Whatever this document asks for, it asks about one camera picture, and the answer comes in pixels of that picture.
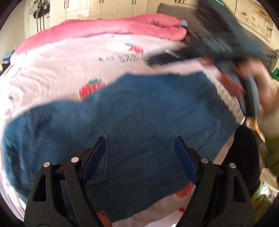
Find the right hand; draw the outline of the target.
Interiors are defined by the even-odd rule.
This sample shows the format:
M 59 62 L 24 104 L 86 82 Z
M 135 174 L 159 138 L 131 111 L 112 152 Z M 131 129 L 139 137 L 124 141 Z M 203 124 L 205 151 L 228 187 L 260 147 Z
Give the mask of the right hand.
M 246 59 L 234 66 L 234 71 L 242 79 L 255 79 L 261 104 L 261 114 L 257 116 L 259 129 L 265 139 L 278 138 L 278 81 L 271 78 L 258 59 Z

